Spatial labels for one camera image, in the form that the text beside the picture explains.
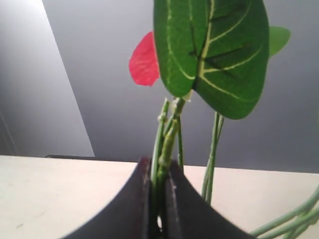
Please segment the white table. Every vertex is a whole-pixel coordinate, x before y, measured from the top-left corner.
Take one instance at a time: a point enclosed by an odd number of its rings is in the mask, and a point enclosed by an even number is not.
[[[0,156],[0,238],[58,239],[97,214],[135,163]],[[200,191],[204,167],[186,166]],[[213,206],[246,231],[306,200],[319,174],[217,168]],[[301,239],[316,239],[319,225]]]

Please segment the leaf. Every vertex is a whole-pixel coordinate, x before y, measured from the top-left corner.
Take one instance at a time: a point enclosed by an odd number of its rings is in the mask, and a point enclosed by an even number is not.
[[[269,54],[276,55],[288,43],[291,33],[281,26],[271,26],[269,28]]]
[[[154,0],[160,77],[175,97],[190,92],[208,25],[207,0]]]
[[[269,59],[267,13],[262,0],[209,3],[193,89],[223,116],[242,119],[253,110],[264,86]]]
[[[160,77],[152,32],[149,32],[134,50],[129,61],[129,70],[137,85],[152,86]]]

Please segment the gray wall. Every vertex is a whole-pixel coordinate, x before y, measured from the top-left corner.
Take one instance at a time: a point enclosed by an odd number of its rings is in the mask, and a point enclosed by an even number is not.
[[[0,38],[1,143],[22,156],[92,156],[42,1],[1,0]]]
[[[151,155],[167,96],[160,81],[135,86],[128,60],[152,29],[150,0],[43,0],[97,156]],[[269,64],[256,110],[227,120],[217,166],[319,172],[319,1],[266,0],[271,24],[289,28],[289,45]],[[204,165],[213,111],[194,95],[183,114],[187,164]]]

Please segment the white wall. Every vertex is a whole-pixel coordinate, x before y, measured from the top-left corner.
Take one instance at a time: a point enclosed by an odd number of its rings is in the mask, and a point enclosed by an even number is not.
[[[0,1],[0,112],[18,155],[94,155],[41,0]]]

